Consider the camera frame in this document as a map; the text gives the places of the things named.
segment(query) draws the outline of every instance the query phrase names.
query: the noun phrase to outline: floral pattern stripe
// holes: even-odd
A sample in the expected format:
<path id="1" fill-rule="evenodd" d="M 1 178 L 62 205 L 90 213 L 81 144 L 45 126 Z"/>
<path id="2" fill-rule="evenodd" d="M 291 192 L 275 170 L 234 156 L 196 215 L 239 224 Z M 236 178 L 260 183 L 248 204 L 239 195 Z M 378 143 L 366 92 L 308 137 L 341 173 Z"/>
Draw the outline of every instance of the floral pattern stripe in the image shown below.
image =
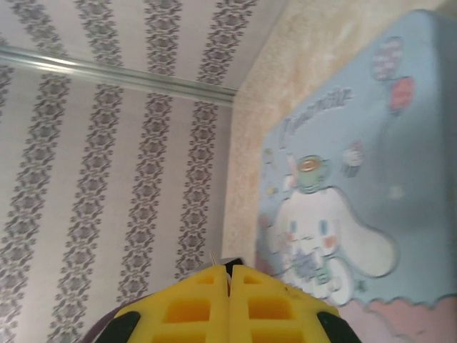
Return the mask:
<path id="1" fill-rule="evenodd" d="M 148 98 L 118 287 L 117 302 L 122 304 L 138 299 L 148 291 L 157 205 L 170 125 L 173 98 L 160 94 L 149 94 Z"/>
<path id="2" fill-rule="evenodd" d="M 97 85 L 48 342 L 80 342 L 124 90 Z"/>
<path id="3" fill-rule="evenodd" d="M 178 48 L 178 31 L 182 11 L 179 0 L 144 0 L 146 4 L 146 33 L 148 71 L 173 76 Z"/>
<path id="4" fill-rule="evenodd" d="M 6 96 L 9 93 L 8 86 L 11 84 L 11 75 L 14 69 L 10 66 L 0 65 L 0 123 L 3 111 L 1 108 L 5 106 Z"/>
<path id="5" fill-rule="evenodd" d="M 203 263 L 205 247 L 205 224 L 211 188 L 211 169 L 216 138 L 218 107 L 205 102 L 195 103 L 189 145 L 189 166 L 186 171 L 181 232 L 175 279 L 185 279 L 190 272 Z"/>
<path id="6" fill-rule="evenodd" d="M 236 47 L 249 24 L 251 9 L 257 4 L 258 0 L 226 0 L 217 3 L 219 10 L 213 14 L 211 31 L 200 64 L 200 82 L 222 85 Z"/>
<path id="7" fill-rule="evenodd" d="M 95 60 L 109 66 L 122 66 L 111 0 L 76 0 L 75 6 L 80 11 Z"/>
<path id="8" fill-rule="evenodd" d="M 17 174 L 9 221 L 0 248 L 0 342 L 13 343 L 21 314 L 29 262 L 34 256 L 46 185 L 56 156 L 70 80 L 45 74 L 39 85 L 29 138 Z"/>
<path id="9" fill-rule="evenodd" d="M 230 62 L 240 44 L 240 37 L 248 26 L 248 18 L 258 0 L 220 1 L 213 15 L 211 32 L 199 67 L 198 80 L 221 85 L 229 70 Z M 185 279 L 203 263 L 206 253 L 206 223 L 208 220 L 209 189 L 214 158 L 214 139 L 218 107 L 213 104 L 194 104 L 189 144 L 189 166 L 186 171 L 182 226 L 179 228 L 179 250 L 176 260 L 175 279 Z"/>
<path id="10" fill-rule="evenodd" d="M 61 38 L 42 4 L 31 0 L 6 0 L 6 2 L 11 4 L 11 10 L 25 26 L 26 32 L 40 52 L 54 56 L 67 55 Z"/>

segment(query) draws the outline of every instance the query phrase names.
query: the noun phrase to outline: pink cloud illustration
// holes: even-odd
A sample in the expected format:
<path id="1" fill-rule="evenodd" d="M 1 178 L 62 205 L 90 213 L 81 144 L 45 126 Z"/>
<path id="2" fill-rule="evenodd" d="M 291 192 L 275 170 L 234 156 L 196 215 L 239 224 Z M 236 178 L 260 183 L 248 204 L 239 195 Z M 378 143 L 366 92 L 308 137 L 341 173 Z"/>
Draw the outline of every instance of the pink cloud illustration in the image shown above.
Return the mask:
<path id="1" fill-rule="evenodd" d="M 457 342 L 457 297 L 443 298 L 434 307 L 397 299 L 389 304 L 374 301 L 368 308 L 387 319 L 395 332 L 408 335 L 415 343 Z"/>
<path id="2" fill-rule="evenodd" d="M 433 308 L 397 299 L 367 307 L 353 300 L 338 310 L 363 343 L 457 342 L 457 297 L 444 298 Z"/>

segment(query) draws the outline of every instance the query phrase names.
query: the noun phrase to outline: wallpaper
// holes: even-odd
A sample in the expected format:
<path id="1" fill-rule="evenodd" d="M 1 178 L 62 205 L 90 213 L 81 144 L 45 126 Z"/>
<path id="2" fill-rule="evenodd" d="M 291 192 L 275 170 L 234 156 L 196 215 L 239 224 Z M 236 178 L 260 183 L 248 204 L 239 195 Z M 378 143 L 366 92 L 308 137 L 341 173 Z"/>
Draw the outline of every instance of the wallpaper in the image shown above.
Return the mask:
<path id="1" fill-rule="evenodd" d="M 12 46 L 240 87 L 286 0 L 1 0 Z"/>
<path id="2" fill-rule="evenodd" d="M 0 66 L 0 342 L 77 342 L 219 254 L 230 120 Z"/>

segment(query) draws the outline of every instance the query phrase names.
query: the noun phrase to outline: red balloon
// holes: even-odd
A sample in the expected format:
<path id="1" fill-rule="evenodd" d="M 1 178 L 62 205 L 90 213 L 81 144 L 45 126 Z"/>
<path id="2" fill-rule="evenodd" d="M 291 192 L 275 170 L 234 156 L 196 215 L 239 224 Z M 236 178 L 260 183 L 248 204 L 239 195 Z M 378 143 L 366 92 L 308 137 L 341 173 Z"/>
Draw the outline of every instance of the red balloon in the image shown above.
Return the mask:
<path id="1" fill-rule="evenodd" d="M 413 101 L 414 79 L 403 77 L 397 80 L 391 91 L 391 109 L 398 111 L 407 108 Z"/>

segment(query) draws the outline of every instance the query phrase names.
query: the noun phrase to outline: cupcake illustration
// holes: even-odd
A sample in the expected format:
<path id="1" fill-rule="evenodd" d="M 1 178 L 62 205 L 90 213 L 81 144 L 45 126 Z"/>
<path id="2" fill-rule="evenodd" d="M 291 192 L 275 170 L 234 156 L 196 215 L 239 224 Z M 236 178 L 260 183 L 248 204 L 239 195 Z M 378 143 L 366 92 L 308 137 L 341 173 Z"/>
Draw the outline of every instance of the cupcake illustration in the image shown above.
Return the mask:
<path id="1" fill-rule="evenodd" d="M 362 163 L 362 143 L 355 141 L 348 149 L 343 152 L 343 174 L 346 177 L 355 177 Z"/>

